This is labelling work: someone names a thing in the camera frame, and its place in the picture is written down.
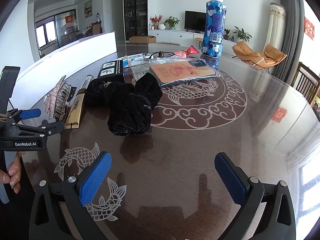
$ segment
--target white curtain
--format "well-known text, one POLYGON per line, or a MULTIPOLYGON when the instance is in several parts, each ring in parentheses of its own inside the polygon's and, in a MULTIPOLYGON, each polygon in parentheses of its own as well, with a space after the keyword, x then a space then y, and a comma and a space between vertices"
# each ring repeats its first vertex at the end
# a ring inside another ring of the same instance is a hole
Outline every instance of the white curtain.
POLYGON ((266 47, 267 44, 271 44, 276 49, 281 50, 284 38, 285 20, 286 11, 284 7, 276 3, 271 3, 269 28, 264 47, 266 47))

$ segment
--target cardboard box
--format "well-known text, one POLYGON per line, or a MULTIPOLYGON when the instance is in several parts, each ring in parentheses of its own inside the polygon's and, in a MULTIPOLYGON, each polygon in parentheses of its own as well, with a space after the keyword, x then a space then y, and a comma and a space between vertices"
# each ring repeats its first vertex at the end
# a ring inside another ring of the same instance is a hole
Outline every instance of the cardboard box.
POLYGON ((129 39, 130 43, 157 43, 155 36, 132 36, 129 39))

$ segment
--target blue gripper pad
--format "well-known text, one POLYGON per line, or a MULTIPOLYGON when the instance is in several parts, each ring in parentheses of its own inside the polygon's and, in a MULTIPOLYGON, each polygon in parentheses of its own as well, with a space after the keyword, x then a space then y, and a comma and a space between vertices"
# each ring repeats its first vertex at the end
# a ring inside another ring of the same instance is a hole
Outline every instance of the blue gripper pad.
POLYGON ((92 202, 100 188, 100 185, 110 170, 112 162, 110 153, 101 152, 100 155, 101 154, 104 156, 100 158, 99 162, 95 165, 91 173, 79 188, 79 199, 82 206, 92 202))
POLYGON ((20 118, 22 120, 27 120, 27 119, 39 117, 40 115, 41 115, 41 110, 39 108, 23 110, 23 112, 20 114, 20 118))
POLYGON ((233 202, 241 206, 244 205, 247 202, 246 188, 221 153, 216 155, 214 167, 226 186, 233 202))

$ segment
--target glass cabinet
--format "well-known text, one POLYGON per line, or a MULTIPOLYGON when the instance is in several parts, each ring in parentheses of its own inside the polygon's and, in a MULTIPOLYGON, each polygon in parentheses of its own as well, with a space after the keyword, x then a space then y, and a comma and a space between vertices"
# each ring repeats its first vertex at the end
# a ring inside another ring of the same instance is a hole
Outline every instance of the glass cabinet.
POLYGON ((123 5, 126 41, 132 36, 148 35, 148 0, 124 0, 123 5))

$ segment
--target black box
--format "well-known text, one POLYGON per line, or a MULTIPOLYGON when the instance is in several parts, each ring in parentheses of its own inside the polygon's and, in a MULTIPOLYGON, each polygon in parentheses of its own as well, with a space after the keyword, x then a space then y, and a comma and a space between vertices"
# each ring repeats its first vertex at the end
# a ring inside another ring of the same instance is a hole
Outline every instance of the black box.
POLYGON ((123 61, 115 60, 102 64, 98 78, 102 79, 104 82, 123 82, 123 61))

